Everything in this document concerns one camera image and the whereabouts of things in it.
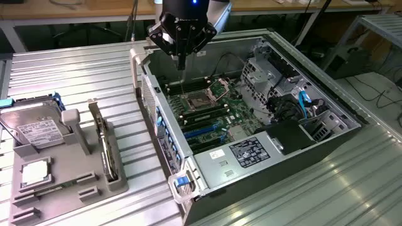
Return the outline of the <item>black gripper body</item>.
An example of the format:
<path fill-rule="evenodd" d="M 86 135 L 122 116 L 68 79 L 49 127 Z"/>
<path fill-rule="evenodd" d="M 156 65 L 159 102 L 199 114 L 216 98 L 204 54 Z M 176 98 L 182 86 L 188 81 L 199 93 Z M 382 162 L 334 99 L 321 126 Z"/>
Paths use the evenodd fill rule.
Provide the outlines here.
<path fill-rule="evenodd" d="M 166 30 L 176 26 L 195 27 L 200 30 L 208 23 L 208 0 L 164 0 L 162 3 L 160 24 Z"/>

